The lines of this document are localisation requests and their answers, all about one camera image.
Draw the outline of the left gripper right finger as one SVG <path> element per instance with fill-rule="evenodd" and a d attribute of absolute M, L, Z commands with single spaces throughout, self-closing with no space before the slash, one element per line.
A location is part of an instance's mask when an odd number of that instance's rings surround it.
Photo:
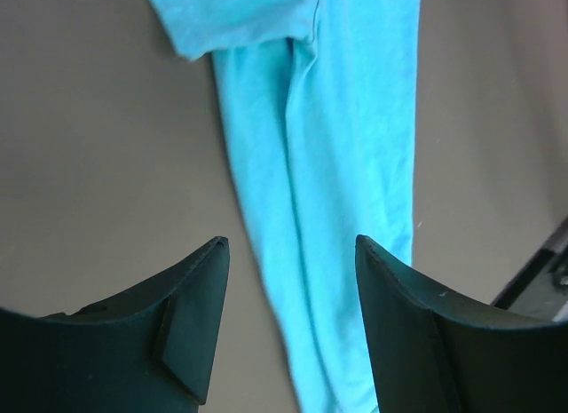
<path fill-rule="evenodd" d="M 566 411 L 565 323 L 464 296 L 365 235 L 356 275 L 380 411 Z"/>

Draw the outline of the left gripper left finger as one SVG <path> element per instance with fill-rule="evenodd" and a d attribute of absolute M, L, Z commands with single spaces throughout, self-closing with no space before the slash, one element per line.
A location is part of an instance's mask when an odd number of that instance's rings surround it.
<path fill-rule="evenodd" d="M 195 412 L 208 396 L 229 243 L 74 314 L 1 312 L 4 412 Z"/>

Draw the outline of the bright cyan t shirt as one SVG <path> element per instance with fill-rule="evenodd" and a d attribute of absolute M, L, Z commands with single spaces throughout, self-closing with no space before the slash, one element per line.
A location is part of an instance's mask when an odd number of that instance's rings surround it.
<path fill-rule="evenodd" d="M 304 412 L 375 412 L 360 234 L 412 259 L 421 0 L 148 0 L 212 59 L 248 237 Z"/>

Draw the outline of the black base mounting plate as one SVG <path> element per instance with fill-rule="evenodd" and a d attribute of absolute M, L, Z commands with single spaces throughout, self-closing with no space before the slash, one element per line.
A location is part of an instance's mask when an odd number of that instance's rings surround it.
<path fill-rule="evenodd" d="M 492 302 L 514 314 L 567 321 L 567 218 Z"/>

